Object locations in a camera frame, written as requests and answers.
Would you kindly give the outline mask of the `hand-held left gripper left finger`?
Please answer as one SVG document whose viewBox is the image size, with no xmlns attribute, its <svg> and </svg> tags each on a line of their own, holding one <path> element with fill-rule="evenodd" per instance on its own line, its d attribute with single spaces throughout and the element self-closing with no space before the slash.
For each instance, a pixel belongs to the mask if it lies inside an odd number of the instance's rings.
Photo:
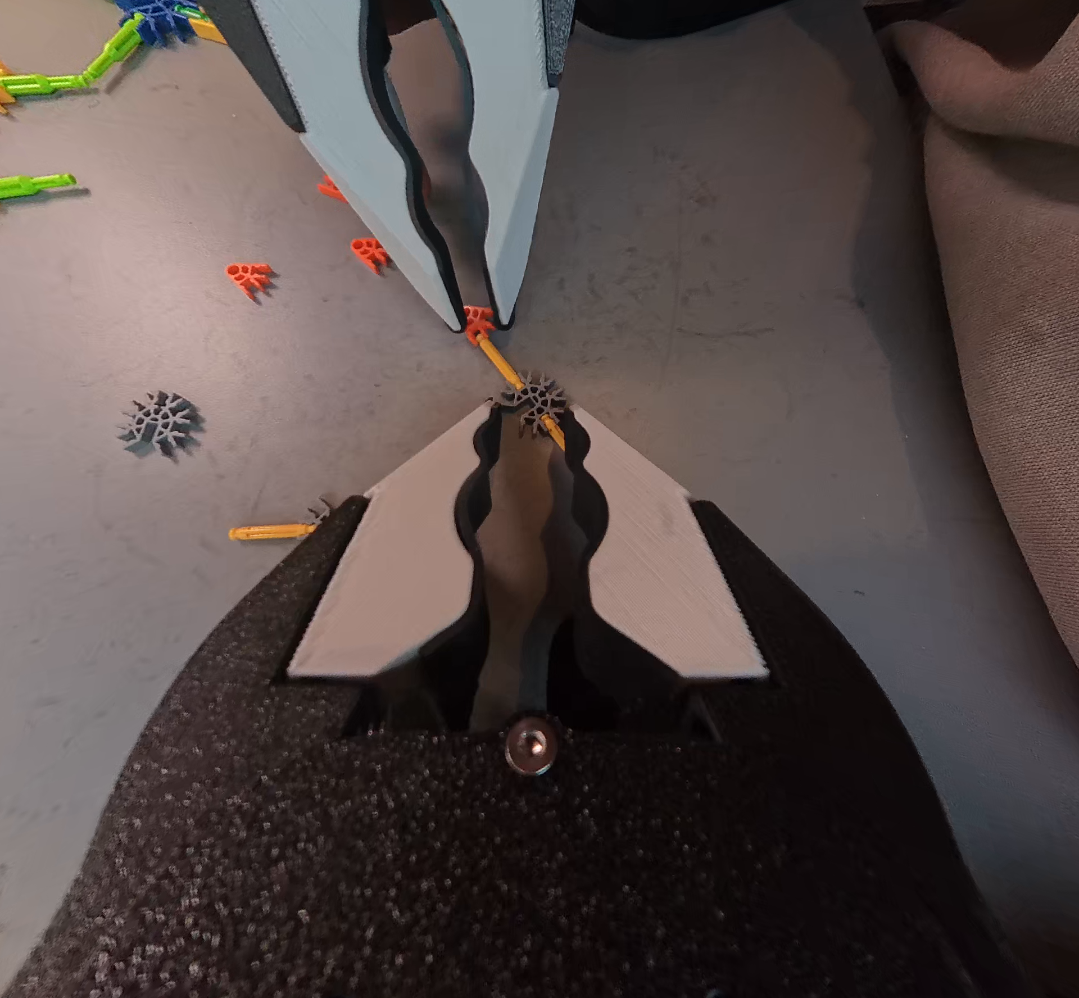
<svg viewBox="0 0 1079 998">
<path fill-rule="evenodd" d="M 477 533 L 491 508 L 501 435 L 502 408 L 486 401 L 364 495 L 288 676 L 373 678 L 479 605 Z"/>
</svg>

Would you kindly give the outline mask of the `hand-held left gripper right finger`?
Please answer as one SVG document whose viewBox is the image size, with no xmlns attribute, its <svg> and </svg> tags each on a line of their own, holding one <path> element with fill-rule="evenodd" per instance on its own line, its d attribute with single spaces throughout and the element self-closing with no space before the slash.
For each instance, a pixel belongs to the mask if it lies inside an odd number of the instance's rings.
<svg viewBox="0 0 1079 998">
<path fill-rule="evenodd" d="M 591 618 L 683 680 L 766 679 L 688 490 L 581 405 L 562 432 Z"/>
</svg>

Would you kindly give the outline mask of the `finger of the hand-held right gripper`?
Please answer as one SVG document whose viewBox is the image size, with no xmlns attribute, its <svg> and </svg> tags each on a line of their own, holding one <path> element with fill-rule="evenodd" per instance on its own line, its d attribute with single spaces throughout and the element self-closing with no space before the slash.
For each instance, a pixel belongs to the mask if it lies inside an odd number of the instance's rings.
<svg viewBox="0 0 1079 998">
<path fill-rule="evenodd" d="M 496 326 L 514 325 L 559 93 L 548 83 L 543 0 L 433 0 L 467 66 L 468 156 L 483 190 L 483 258 Z"/>
<path fill-rule="evenodd" d="M 423 162 L 386 70 L 375 0 L 250 0 L 320 168 L 453 332 L 465 328 L 446 240 L 423 194 Z"/>
</svg>

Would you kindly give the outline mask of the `blue yellow green toy model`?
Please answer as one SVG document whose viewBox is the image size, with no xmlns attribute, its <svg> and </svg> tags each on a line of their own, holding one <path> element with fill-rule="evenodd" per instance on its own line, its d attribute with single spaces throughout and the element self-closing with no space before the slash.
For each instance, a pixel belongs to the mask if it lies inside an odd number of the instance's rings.
<svg viewBox="0 0 1079 998">
<path fill-rule="evenodd" d="M 122 12 L 120 28 L 101 54 L 82 71 L 85 85 L 126 61 L 137 47 L 166 47 L 169 38 L 182 42 L 205 39 L 226 46 L 224 35 L 204 13 L 197 0 L 111 0 Z"/>
</svg>

